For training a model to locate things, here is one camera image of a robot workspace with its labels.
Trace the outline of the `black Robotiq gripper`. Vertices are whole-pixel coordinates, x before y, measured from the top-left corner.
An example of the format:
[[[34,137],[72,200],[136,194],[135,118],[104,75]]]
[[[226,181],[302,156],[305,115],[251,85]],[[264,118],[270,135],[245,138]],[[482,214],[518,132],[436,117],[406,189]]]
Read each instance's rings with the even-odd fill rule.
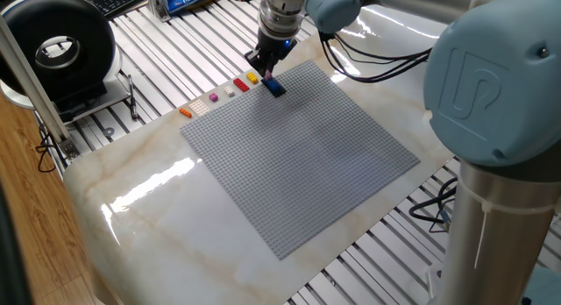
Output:
[[[286,59],[293,51],[297,40],[271,37],[268,32],[259,29],[258,44],[255,49],[244,54],[248,64],[259,74],[273,73],[277,64]]]

